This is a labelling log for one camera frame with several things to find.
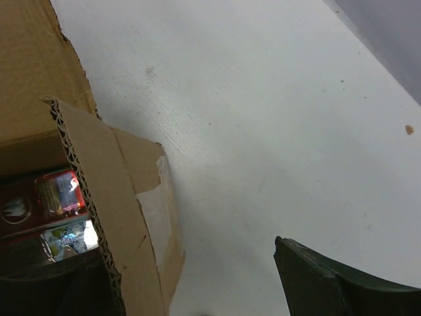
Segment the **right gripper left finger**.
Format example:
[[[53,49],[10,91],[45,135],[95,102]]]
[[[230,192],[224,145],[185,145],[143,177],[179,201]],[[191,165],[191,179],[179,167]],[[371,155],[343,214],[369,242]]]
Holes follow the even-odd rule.
[[[109,276],[100,253],[1,277],[2,315],[114,315]]]

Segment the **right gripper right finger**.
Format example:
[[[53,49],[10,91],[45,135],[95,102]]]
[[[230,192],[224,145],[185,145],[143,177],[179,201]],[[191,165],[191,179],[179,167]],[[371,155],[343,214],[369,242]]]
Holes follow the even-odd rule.
[[[420,289],[370,275],[277,237],[274,260],[291,315],[419,315]]]

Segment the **brown cardboard express box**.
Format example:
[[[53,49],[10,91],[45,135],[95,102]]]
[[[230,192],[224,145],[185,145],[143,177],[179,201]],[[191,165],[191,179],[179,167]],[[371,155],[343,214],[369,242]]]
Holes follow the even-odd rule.
[[[164,149],[102,121],[50,1],[2,1],[1,183],[59,169],[82,189],[114,315],[168,315],[185,253]],[[58,262],[1,245],[1,277]]]

